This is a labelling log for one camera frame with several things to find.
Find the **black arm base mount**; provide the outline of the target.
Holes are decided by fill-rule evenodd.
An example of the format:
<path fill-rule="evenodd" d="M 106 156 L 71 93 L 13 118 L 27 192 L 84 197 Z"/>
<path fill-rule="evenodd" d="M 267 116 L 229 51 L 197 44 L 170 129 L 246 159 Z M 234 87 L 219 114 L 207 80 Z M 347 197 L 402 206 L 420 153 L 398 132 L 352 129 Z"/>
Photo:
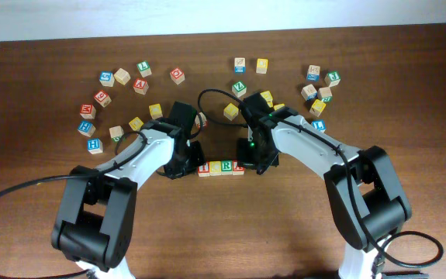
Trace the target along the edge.
<path fill-rule="evenodd" d="M 420 272 L 414 273 L 384 273 L 382 279 L 429 279 L 429 274 Z"/>

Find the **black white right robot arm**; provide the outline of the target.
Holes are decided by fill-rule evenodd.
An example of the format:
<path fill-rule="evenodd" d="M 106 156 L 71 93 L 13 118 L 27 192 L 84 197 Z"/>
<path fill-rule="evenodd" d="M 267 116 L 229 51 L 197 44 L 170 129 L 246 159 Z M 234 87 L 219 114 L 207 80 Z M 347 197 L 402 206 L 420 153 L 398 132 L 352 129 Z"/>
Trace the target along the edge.
<path fill-rule="evenodd" d="M 259 94 L 240 101 L 239 109 L 248 137 L 238 141 L 238 163 L 263 174 L 278 166 L 283 153 L 322 177 L 335 226 L 346 242 L 336 276 L 384 278 L 386 250 L 412 215 L 387 153 L 378 146 L 344 145 L 291 108 L 272 110 Z"/>

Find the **yellow C letter block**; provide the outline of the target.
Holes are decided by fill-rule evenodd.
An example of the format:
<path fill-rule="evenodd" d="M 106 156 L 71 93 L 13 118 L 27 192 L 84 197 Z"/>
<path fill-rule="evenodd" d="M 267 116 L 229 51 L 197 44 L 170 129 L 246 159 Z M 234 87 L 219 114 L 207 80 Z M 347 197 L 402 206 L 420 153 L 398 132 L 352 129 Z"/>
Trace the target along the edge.
<path fill-rule="evenodd" d="M 222 174 L 222 164 L 221 161 L 210 161 L 209 162 L 209 175 L 219 176 Z"/>

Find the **red I letter block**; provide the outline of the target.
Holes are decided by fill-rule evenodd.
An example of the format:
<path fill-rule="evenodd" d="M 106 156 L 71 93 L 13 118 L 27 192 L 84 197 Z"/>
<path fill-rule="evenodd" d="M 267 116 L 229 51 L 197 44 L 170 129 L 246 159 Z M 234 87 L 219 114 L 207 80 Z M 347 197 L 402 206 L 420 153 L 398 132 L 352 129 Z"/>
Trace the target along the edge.
<path fill-rule="evenodd" d="M 209 177 L 210 176 L 209 164 L 204 163 L 203 165 L 198 166 L 197 174 L 199 177 Z"/>

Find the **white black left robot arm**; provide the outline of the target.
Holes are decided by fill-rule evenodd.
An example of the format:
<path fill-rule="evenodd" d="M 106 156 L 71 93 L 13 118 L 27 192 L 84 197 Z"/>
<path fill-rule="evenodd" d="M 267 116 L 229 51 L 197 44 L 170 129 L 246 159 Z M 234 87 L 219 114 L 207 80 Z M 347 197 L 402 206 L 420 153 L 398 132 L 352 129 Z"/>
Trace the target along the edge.
<path fill-rule="evenodd" d="M 175 102 L 166 119 L 150 120 L 121 153 L 95 169 L 77 166 L 67 179 L 51 245 L 90 278 L 131 278 L 126 251 L 133 233 L 137 191 L 159 168 L 178 179 L 205 163 L 191 140 L 198 113 Z"/>

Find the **green R letter block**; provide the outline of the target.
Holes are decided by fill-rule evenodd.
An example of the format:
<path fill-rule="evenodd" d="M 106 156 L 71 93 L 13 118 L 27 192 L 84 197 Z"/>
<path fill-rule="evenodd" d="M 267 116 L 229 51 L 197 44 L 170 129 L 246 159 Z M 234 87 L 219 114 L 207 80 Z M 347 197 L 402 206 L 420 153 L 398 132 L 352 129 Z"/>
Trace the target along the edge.
<path fill-rule="evenodd" d="M 221 174 L 222 175 L 232 175 L 233 174 L 233 161 L 232 160 L 222 160 L 221 161 Z"/>

